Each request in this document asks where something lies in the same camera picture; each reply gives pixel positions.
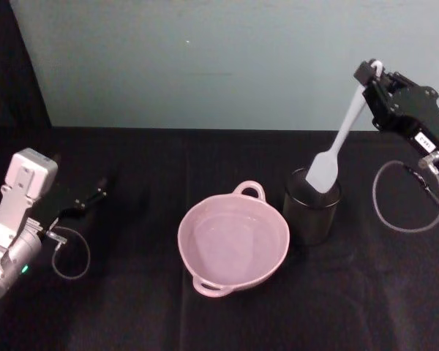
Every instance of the black table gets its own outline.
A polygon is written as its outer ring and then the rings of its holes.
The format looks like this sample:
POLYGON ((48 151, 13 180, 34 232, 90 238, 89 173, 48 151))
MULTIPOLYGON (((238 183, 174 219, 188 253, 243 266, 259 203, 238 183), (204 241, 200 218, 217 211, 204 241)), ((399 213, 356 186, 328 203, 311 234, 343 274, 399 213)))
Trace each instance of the black table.
MULTIPOLYGON (((66 184, 120 169, 108 200, 70 223, 91 245, 89 274, 77 282, 58 278, 50 269, 54 244, 46 241, 0 301, 0 350, 439 350, 439 227, 395 233, 372 208, 378 168, 390 159, 417 161, 393 135, 350 134, 339 156, 344 197, 324 244, 292 246, 279 270, 254 289, 221 299, 193 290, 176 240, 188 209, 253 179, 281 211, 285 175, 309 165, 333 137, 0 129, 0 186, 10 157, 25 147, 59 152, 56 181, 66 184)), ((399 170, 384 176, 380 206, 411 227, 437 211, 399 170)), ((78 264, 75 255, 68 258, 78 264)))

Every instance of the cable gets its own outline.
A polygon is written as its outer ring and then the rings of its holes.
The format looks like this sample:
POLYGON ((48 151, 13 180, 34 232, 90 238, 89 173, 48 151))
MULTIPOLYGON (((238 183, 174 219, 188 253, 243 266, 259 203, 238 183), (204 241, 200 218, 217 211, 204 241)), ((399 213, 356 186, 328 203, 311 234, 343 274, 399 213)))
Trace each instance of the cable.
MULTIPOLYGON (((379 183, 379 179, 380 176, 382 175, 382 173, 389 168, 390 166, 393 165, 400 165, 400 166, 404 166, 404 163, 401 161, 397 161, 397 160, 393 160, 393 161, 389 161, 387 163, 385 163, 377 172, 377 174, 375 175, 374 178, 374 183, 372 184, 372 202, 374 204, 374 209, 375 209, 375 213, 378 215, 380 221, 382 223, 384 223, 387 227, 396 230, 397 232, 404 232, 404 233, 421 233, 421 232, 425 232, 427 230, 432 229, 433 227, 435 227, 436 225, 439 224, 439 214, 436 216, 436 218, 429 223, 428 225, 421 227, 421 228, 416 228, 416 229, 406 229, 406 228, 401 228, 401 227, 397 227, 391 223, 389 223, 385 218, 383 218, 382 213, 380 212, 379 209, 379 205, 378 205, 378 199, 377 199, 377 186, 379 183)), ((438 185, 439 185, 439 175, 435 174, 436 177, 436 181, 438 181, 438 185)))
POLYGON ((383 64, 379 60, 375 60, 371 63, 371 67, 375 67, 375 75, 380 78, 383 71, 383 64))
POLYGON ((88 252, 88 262, 86 263, 86 267, 85 267, 84 271, 81 272, 80 274, 78 274, 77 276, 67 276, 67 275, 63 274, 61 271, 59 271, 57 269, 57 267, 56 267, 57 253, 59 252, 59 250, 61 248, 61 245, 58 244, 56 246, 56 249, 55 249, 53 255, 52 255, 52 268, 53 268, 53 271, 56 272, 56 274, 58 276, 60 276, 63 279, 66 279, 66 280, 77 280, 77 279, 83 277, 88 272, 89 266, 91 265, 91 250, 89 249, 88 242, 86 241, 86 239, 79 232, 77 232, 76 230, 73 230, 71 228, 57 226, 57 227, 54 227, 53 229, 68 230, 71 233, 75 234, 77 237, 79 237, 81 239, 81 241, 83 242, 83 244, 86 247, 86 251, 88 252))

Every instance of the spatula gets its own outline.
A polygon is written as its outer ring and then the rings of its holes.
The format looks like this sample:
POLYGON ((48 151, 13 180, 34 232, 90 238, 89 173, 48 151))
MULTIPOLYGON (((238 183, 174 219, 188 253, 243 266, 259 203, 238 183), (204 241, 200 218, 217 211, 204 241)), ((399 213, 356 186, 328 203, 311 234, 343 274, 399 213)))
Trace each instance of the spatula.
POLYGON ((353 126, 354 121, 359 117, 366 105, 366 100, 362 94, 364 90, 364 86, 358 86, 334 143, 328 151, 317 154, 310 166, 309 172, 307 172, 306 181, 322 194, 327 193, 337 180, 338 152, 343 142, 345 142, 351 126, 353 126))

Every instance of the black cup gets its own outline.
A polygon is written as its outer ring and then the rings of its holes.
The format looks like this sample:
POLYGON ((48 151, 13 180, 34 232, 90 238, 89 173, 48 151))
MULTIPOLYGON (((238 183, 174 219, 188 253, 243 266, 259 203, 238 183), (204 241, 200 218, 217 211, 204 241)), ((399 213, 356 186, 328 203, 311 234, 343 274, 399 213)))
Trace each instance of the black cup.
POLYGON ((321 194, 306 181, 306 175, 307 170, 301 168, 288 177, 283 216, 291 240, 310 246, 323 243, 329 236, 342 188, 336 181, 327 193, 321 194))

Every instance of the light blue wall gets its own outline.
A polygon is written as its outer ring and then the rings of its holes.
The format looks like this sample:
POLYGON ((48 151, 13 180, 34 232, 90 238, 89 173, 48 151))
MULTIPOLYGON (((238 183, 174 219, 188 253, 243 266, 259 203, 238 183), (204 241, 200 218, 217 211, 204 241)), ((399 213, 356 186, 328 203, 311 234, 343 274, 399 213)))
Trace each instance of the light blue wall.
POLYGON ((439 91, 439 0, 11 2, 57 126, 338 129, 373 57, 439 91))

